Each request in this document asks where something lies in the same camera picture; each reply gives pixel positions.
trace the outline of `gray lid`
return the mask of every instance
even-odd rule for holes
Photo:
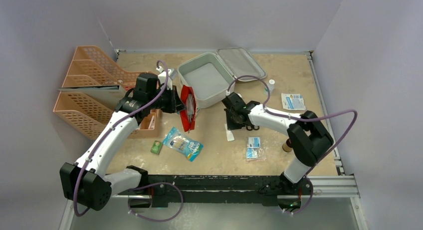
[[[234,77],[242,75],[253,75],[260,79],[267,76],[267,73],[258,65],[254,58],[243,48],[224,48],[217,50],[218,56],[233,73]],[[243,78],[240,81],[247,82],[256,80],[254,78]]]

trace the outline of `small green packet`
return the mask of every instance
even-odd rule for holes
[[[154,141],[153,146],[151,147],[150,152],[152,152],[153,154],[157,154],[159,155],[160,150],[162,149],[163,143],[160,141]]]

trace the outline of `white container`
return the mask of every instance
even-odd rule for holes
[[[263,79],[266,72],[243,48],[219,49],[216,53],[201,54],[178,66],[181,84],[194,90],[197,106],[210,107],[226,97],[229,84],[238,76],[254,75]],[[255,78],[243,78],[248,82]]]

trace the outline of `white wall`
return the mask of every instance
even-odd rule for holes
[[[314,54],[328,111],[359,113],[340,154],[372,230],[423,225],[422,13],[423,0],[343,0]]]
[[[341,0],[91,0],[115,48],[315,49]]]
[[[77,45],[113,50],[85,0],[0,0],[0,223],[58,229],[59,169],[89,141],[52,113]]]

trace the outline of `tabletop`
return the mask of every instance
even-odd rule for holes
[[[117,63],[127,71],[155,71],[156,61],[163,60],[168,68],[177,68],[199,53],[126,53],[121,52]],[[305,106],[322,116],[316,84],[306,55],[303,54],[253,54],[257,63],[267,72],[265,81],[275,80],[268,107],[282,110],[281,93],[299,93]],[[179,79],[174,80],[179,86]],[[242,95],[247,103],[255,100],[262,103],[266,99],[264,86],[259,81],[237,82],[235,92]],[[115,173],[134,165],[149,174],[171,175],[280,175],[294,158],[294,153],[282,150],[287,136],[276,131],[260,128],[257,131],[233,130],[234,141],[228,142],[224,124],[224,105],[219,102],[201,109],[196,117],[195,129],[186,133],[204,147],[197,158],[190,162],[183,154],[163,146],[159,155],[150,152],[155,140],[163,141],[172,127],[183,130],[177,114],[162,114],[160,135],[157,138],[127,139],[108,168]],[[247,137],[260,137],[265,159],[246,160]],[[310,173],[315,176],[336,176],[337,170],[333,155],[328,155]]]

